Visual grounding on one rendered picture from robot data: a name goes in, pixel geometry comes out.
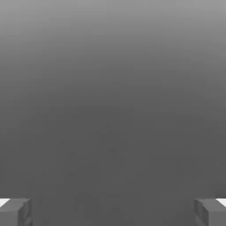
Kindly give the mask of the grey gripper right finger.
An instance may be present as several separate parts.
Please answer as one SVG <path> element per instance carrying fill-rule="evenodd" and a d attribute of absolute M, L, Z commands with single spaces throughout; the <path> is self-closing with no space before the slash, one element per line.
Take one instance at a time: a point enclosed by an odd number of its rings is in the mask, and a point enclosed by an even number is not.
<path fill-rule="evenodd" d="M 226 198 L 194 199 L 195 226 L 226 226 Z"/>

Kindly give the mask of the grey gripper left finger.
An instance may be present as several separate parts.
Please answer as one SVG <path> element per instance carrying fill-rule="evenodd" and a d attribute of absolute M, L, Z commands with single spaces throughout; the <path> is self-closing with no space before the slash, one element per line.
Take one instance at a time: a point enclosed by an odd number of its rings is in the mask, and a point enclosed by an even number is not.
<path fill-rule="evenodd" d="M 0 226 L 33 226 L 32 200 L 0 198 Z"/>

